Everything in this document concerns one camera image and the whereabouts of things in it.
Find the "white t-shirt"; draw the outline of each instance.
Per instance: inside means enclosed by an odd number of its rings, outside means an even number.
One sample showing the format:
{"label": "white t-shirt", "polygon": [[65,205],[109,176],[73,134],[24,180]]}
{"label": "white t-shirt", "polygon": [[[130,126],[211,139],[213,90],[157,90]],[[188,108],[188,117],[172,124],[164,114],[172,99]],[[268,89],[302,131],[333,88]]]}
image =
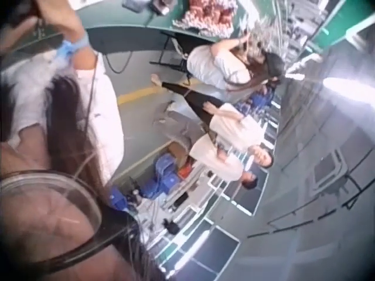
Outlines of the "white t-shirt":
{"label": "white t-shirt", "polygon": [[228,50],[220,51],[213,57],[209,45],[195,48],[187,58],[189,72],[205,84],[226,90],[235,87],[226,81],[245,84],[250,75],[244,63]]}
{"label": "white t-shirt", "polygon": [[217,148],[212,143],[210,136],[205,134],[193,145],[189,155],[198,162],[206,165],[225,181],[239,180],[244,170],[241,161],[233,154],[222,162],[217,158]]}
{"label": "white t-shirt", "polygon": [[[220,109],[240,113],[229,103],[223,104]],[[245,152],[251,145],[260,145],[264,139],[262,127],[250,115],[247,115],[241,122],[214,115],[210,122],[210,129],[242,152]]]}
{"label": "white t-shirt", "polygon": [[[19,132],[22,129],[34,124],[41,124],[46,129],[44,90],[56,74],[54,63],[48,63],[55,54],[55,50],[41,53],[31,59],[20,61],[4,71],[8,81],[15,84],[12,91],[15,111],[11,137],[8,141],[15,149],[21,141]],[[75,73],[80,86],[83,109],[86,112],[94,70],[78,70]],[[124,156],[124,134],[115,91],[105,73],[101,54],[98,56],[89,120],[90,128],[95,135],[95,138],[91,136],[91,139],[96,140],[103,182],[106,183],[113,176]],[[79,126],[84,129],[84,120],[80,121]]]}

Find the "blue wristband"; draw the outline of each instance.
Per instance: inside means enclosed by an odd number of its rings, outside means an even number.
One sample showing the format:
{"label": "blue wristband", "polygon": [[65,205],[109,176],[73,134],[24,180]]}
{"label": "blue wristband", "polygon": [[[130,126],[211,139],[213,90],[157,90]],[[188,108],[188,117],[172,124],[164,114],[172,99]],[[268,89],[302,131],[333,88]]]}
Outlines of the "blue wristband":
{"label": "blue wristband", "polygon": [[88,40],[87,33],[85,33],[85,35],[75,43],[64,40],[61,46],[57,49],[56,57],[69,61],[78,50],[89,45],[90,41]]}

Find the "air conditioning unit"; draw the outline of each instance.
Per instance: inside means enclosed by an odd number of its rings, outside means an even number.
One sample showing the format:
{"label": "air conditioning unit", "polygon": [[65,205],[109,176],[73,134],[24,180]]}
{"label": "air conditioning unit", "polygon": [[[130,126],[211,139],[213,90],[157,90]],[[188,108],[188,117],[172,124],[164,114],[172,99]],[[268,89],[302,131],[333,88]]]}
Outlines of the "air conditioning unit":
{"label": "air conditioning unit", "polygon": [[305,184],[311,197],[319,194],[339,195],[340,189],[345,190],[348,167],[342,152],[335,149],[322,158],[314,166],[310,175],[306,178]]}

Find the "black pants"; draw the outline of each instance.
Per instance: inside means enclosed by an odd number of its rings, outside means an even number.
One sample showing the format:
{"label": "black pants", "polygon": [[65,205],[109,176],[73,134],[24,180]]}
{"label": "black pants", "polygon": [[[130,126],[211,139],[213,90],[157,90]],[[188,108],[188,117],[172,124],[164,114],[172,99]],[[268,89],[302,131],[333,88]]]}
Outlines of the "black pants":
{"label": "black pants", "polygon": [[203,104],[206,101],[209,101],[218,108],[224,104],[224,102],[219,100],[218,98],[212,97],[210,95],[204,95],[200,92],[193,91],[181,85],[163,82],[162,87],[182,95],[186,100],[187,104],[189,104],[189,106],[195,112],[195,114],[198,115],[198,117],[207,126],[210,126],[210,122],[213,115],[209,114],[207,111],[203,109]]}
{"label": "black pants", "polygon": [[176,40],[182,48],[184,54],[190,54],[193,49],[203,45],[211,45],[212,42],[202,38],[185,35],[182,33],[175,34]]}

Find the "blue plastic bin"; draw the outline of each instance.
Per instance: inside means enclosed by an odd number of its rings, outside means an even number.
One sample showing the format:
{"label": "blue plastic bin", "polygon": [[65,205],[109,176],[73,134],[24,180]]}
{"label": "blue plastic bin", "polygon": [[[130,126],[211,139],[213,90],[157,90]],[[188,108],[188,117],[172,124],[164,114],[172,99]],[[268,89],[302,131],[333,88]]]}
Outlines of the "blue plastic bin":
{"label": "blue plastic bin", "polygon": [[141,187],[140,192],[143,198],[154,200],[163,192],[163,190],[160,189],[160,184],[155,180],[149,180]]}
{"label": "blue plastic bin", "polygon": [[165,177],[176,171],[176,159],[169,153],[162,155],[155,164],[156,176]]}
{"label": "blue plastic bin", "polygon": [[112,206],[116,210],[125,211],[128,208],[128,201],[125,196],[116,188],[113,187],[110,195]]}
{"label": "blue plastic bin", "polygon": [[176,184],[179,184],[180,182],[181,179],[177,174],[170,173],[161,179],[161,190],[168,195],[171,192],[171,190],[176,186]]}

